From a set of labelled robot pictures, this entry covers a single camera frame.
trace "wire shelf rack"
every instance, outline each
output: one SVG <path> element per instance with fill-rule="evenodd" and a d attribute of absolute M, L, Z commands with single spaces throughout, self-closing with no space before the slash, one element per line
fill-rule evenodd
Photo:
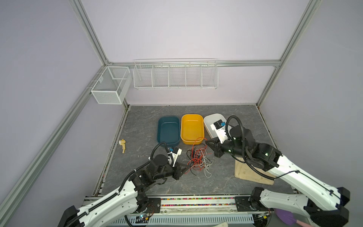
<path fill-rule="evenodd" d="M 136 64 L 134 87 L 136 89 L 216 89 L 217 61 Z"/>
<path fill-rule="evenodd" d="M 91 92 L 99 104 L 122 104 L 131 81 L 128 67 L 107 66 Z"/>

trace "tangled wires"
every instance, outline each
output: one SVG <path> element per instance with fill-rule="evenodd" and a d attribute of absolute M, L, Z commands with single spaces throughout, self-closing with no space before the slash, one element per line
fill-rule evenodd
<path fill-rule="evenodd" d="M 195 140 L 195 142 L 197 140 L 199 140 L 200 138 L 207 140 L 204 137 L 199 137 Z M 195 145 L 195 142 L 193 143 L 192 149 L 187 151 L 187 156 L 190 159 L 188 161 L 188 165 L 190 166 L 190 168 L 186 173 L 188 173 L 190 171 L 193 175 L 195 175 L 192 172 L 192 169 L 198 170 L 198 171 L 202 171 L 204 169 L 204 175 L 207 178 L 209 178 L 212 176 L 212 174 L 208 171 L 209 167 L 212 165 L 212 161 L 205 157 L 205 155 L 207 155 L 207 151 L 206 151 L 207 146 L 205 144 L 201 143 L 199 145 L 204 145 L 204 147 L 197 149 L 196 146 L 198 146 L 198 145 Z"/>

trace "blue plastic bin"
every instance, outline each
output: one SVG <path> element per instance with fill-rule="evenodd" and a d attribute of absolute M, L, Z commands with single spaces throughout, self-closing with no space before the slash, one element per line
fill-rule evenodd
<path fill-rule="evenodd" d="M 180 142 L 180 121 L 177 116 L 167 116 L 159 119 L 158 143 L 166 142 L 168 147 L 177 146 Z"/>

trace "white wall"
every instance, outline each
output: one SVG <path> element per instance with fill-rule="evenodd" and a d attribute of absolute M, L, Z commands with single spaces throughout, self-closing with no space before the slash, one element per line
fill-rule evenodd
<path fill-rule="evenodd" d="M 362 12 L 360 0 L 323 1 L 261 107 L 283 153 L 351 191 L 351 216 L 363 203 Z"/>
<path fill-rule="evenodd" d="M 279 59 L 308 0 L 83 0 L 111 62 Z"/>
<path fill-rule="evenodd" d="M 279 59 L 308 0 L 84 0 L 111 62 Z M 220 68 L 216 90 L 136 90 L 130 104 L 256 103 L 272 67 Z"/>
<path fill-rule="evenodd" d="M 273 66 L 220 67 L 217 89 L 137 90 L 132 83 L 126 100 L 131 105 L 256 103 L 273 69 Z"/>
<path fill-rule="evenodd" d="M 67 0 L 0 2 L 0 202 L 100 68 Z M 93 97 L 8 226 L 56 226 L 91 195 L 122 107 Z"/>

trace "purple shovel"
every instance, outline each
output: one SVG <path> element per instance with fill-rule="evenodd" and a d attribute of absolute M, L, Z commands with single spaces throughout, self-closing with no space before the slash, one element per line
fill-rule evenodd
<path fill-rule="evenodd" d="M 280 209 L 276 209 L 276 208 L 274 208 L 273 209 L 274 211 L 275 211 L 275 213 L 276 213 L 276 215 L 279 217 L 279 219 L 283 222 L 283 223 L 285 223 L 285 224 L 287 224 L 287 225 L 289 225 L 289 226 L 291 226 L 291 225 L 293 225 L 293 224 L 298 224 L 298 225 L 301 225 L 301 226 L 303 226 L 303 227 L 313 227 L 313 226 L 311 226 L 311 225 L 309 225 L 309 224 L 306 224 L 305 222 L 301 222 L 301 221 L 299 221 L 299 220 L 296 220 L 295 218 L 294 218 L 294 215 L 293 215 L 293 213 L 291 213 L 291 212 L 289 212 L 289 211 L 286 211 L 286 210 L 280 210 Z"/>

